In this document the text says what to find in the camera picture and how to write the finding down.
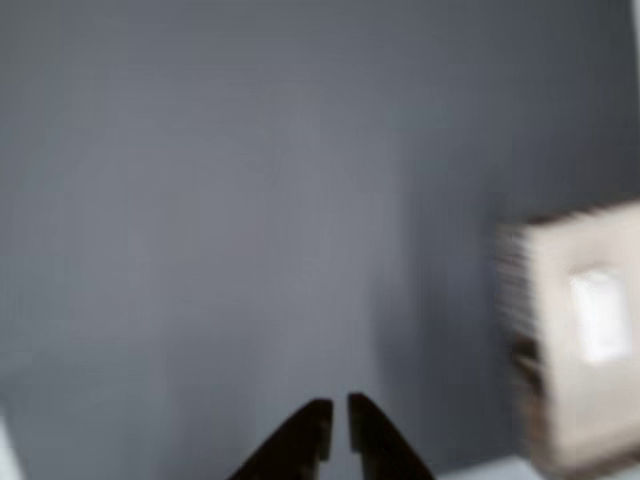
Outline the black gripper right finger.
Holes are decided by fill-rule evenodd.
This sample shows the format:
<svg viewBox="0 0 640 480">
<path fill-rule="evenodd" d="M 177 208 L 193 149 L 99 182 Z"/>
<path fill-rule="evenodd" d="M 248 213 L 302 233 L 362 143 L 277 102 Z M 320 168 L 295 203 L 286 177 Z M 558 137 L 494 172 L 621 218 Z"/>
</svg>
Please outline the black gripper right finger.
<svg viewBox="0 0 640 480">
<path fill-rule="evenodd" d="M 435 479 L 374 401 L 355 392 L 348 395 L 347 403 L 351 449 L 360 455 L 364 479 Z"/>
</svg>

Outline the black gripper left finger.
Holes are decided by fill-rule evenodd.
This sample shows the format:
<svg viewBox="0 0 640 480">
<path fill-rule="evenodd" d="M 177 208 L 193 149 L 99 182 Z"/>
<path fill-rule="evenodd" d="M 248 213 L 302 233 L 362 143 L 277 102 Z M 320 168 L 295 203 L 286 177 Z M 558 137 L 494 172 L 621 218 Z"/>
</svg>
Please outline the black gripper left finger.
<svg viewBox="0 0 640 480">
<path fill-rule="evenodd" d="M 330 458 L 334 404 L 314 398 L 291 414 L 230 476 L 232 480 L 317 479 Z"/>
</svg>

